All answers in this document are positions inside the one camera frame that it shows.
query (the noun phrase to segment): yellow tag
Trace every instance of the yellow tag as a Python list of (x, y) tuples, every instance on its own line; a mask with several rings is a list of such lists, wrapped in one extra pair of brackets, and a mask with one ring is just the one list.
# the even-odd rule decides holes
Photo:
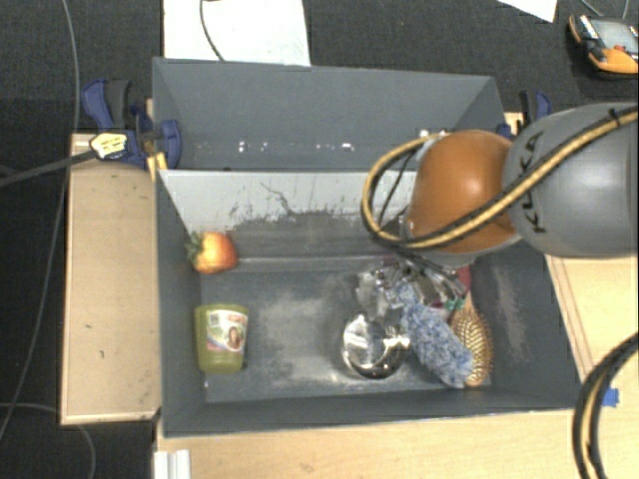
[(100, 160), (118, 160), (127, 154), (127, 140), (123, 133), (101, 133), (89, 145)]

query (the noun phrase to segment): gray cardboard panel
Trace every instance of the gray cardboard panel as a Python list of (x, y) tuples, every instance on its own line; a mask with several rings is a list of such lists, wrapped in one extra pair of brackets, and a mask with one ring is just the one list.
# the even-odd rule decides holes
[(181, 169), (366, 170), (420, 130), (503, 121), (482, 76), (154, 59), (153, 84)]

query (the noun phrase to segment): blue cloth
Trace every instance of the blue cloth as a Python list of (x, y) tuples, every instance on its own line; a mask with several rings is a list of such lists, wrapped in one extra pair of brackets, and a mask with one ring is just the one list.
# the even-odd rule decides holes
[(472, 352), (439, 315), (419, 302), (410, 285), (399, 285), (396, 293), (405, 306), (401, 325), (419, 361), (446, 385), (463, 388), (472, 372)]

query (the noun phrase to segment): wooden board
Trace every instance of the wooden board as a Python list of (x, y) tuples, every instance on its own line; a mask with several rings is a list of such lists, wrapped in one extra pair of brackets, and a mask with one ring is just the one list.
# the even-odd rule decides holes
[[(73, 138), (73, 154), (86, 151)], [(153, 185), (97, 160), (69, 185), (61, 422), (151, 418), (160, 406)]]

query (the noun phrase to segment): blue clamp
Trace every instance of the blue clamp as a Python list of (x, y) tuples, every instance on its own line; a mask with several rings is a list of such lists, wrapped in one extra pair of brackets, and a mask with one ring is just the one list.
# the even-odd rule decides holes
[(521, 91), (519, 100), (521, 101), (524, 128), (552, 113), (550, 99), (541, 91), (535, 91), (532, 94), (529, 91)]
[(101, 159), (117, 160), (144, 170), (147, 168), (147, 158), (151, 156), (145, 151), (144, 144), (153, 142), (155, 151), (155, 146), (164, 139), (167, 166), (174, 169), (182, 152), (182, 137), (177, 121), (163, 121), (160, 128), (155, 130), (153, 121), (142, 105), (128, 107), (130, 86), (127, 80), (98, 79), (82, 89), (82, 107), (96, 122), (99, 132), (102, 134), (115, 130), (127, 138), (124, 154)]

